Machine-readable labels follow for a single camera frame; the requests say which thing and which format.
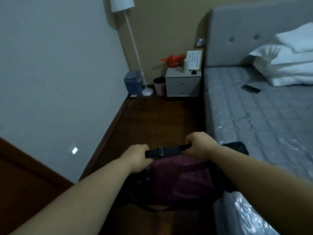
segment plastic-wrapped mattress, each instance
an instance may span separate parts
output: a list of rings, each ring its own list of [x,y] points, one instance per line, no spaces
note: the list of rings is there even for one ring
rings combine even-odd
[[[204,75],[207,132],[219,144],[242,141],[251,157],[313,181],[313,86],[273,87],[253,67],[206,68]],[[214,213],[217,234],[277,234],[239,192],[225,193]]]

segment person's right arm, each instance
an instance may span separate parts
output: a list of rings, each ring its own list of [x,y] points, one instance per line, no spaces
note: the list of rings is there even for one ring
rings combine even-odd
[[[239,153],[204,132],[187,136],[187,154],[214,162],[253,208],[280,234],[313,233],[313,185],[287,171]]]

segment nightstand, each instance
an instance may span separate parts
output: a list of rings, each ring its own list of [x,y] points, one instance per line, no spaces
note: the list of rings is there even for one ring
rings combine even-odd
[[[181,67],[168,68],[165,76],[167,96],[199,96],[201,71],[196,73],[184,73]]]

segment quilted mattress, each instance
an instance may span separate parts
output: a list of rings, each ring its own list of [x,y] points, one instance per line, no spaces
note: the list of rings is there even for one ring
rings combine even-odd
[[[313,181],[313,86],[273,87],[253,67],[206,68],[204,75],[207,132],[219,144],[242,141],[251,157]],[[239,192],[225,193],[214,213],[217,234],[277,234]]]

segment white wall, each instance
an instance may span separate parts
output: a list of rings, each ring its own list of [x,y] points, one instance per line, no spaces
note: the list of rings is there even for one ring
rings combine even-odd
[[[0,0],[0,137],[72,182],[127,95],[106,15],[102,0]]]

